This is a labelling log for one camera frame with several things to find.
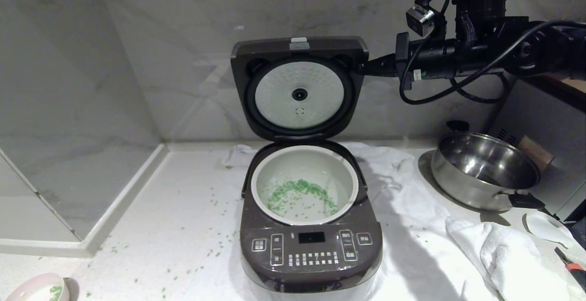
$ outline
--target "white inner pot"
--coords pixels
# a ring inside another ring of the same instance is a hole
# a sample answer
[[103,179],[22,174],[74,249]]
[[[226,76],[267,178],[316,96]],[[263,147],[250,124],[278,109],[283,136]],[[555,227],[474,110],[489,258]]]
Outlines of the white inner pot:
[[358,195],[358,176],[346,159],[329,149],[293,146],[258,164],[252,191],[256,204],[275,220],[324,224],[350,209]]

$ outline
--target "countertop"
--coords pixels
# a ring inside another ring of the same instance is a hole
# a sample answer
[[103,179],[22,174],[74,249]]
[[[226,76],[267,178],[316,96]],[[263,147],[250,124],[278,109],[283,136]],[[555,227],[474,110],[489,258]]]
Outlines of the countertop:
[[[452,216],[473,223],[492,220],[526,232],[522,217],[531,209],[489,214],[462,207],[445,195],[429,171],[434,141],[366,143],[413,155],[417,176]],[[0,301],[44,272],[68,278],[72,301],[254,300],[238,243],[246,171],[221,163],[234,144],[170,144],[168,156],[92,259],[0,254]],[[260,148],[266,142],[245,144]],[[586,301],[554,253],[557,244],[531,237],[544,265],[568,282],[572,299]],[[586,251],[577,243],[564,251],[578,263],[586,261]]]

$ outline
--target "marble wall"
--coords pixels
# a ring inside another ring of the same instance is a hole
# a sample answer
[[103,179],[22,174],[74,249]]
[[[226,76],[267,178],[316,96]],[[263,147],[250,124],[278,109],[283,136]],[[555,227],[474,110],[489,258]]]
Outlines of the marble wall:
[[0,0],[0,44],[0,148],[83,238],[160,141],[105,1]]
[[[408,30],[404,13],[413,5],[413,0],[106,1],[157,126],[173,141],[255,138],[228,62],[236,42],[358,35],[376,58],[394,52],[396,34]],[[580,17],[584,9],[576,0],[507,1],[509,15],[538,20]],[[448,36],[454,35],[455,14],[450,5]],[[427,97],[448,86],[446,80],[418,82],[408,96]],[[484,77],[466,90],[497,97],[500,82]],[[397,79],[367,77],[356,114],[341,137],[437,136],[449,119],[464,119],[473,130],[483,130],[496,109],[458,94],[410,106],[398,96]]]

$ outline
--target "pot handle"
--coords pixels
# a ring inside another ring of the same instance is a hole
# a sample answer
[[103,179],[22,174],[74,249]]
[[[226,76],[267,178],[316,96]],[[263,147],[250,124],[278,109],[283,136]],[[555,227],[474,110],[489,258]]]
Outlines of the pot handle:
[[532,194],[521,195],[515,192],[509,195],[513,207],[543,209],[546,205]]
[[448,126],[448,128],[450,128],[452,131],[470,130],[470,124],[462,120],[450,120],[446,122],[445,125]]

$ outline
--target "rice cooker control panel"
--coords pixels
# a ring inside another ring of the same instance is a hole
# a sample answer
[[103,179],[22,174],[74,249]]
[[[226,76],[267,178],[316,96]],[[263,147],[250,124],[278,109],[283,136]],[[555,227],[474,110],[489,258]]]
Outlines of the rice cooker control panel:
[[378,223],[257,229],[244,237],[255,263],[281,272],[345,269],[378,254],[382,243]]

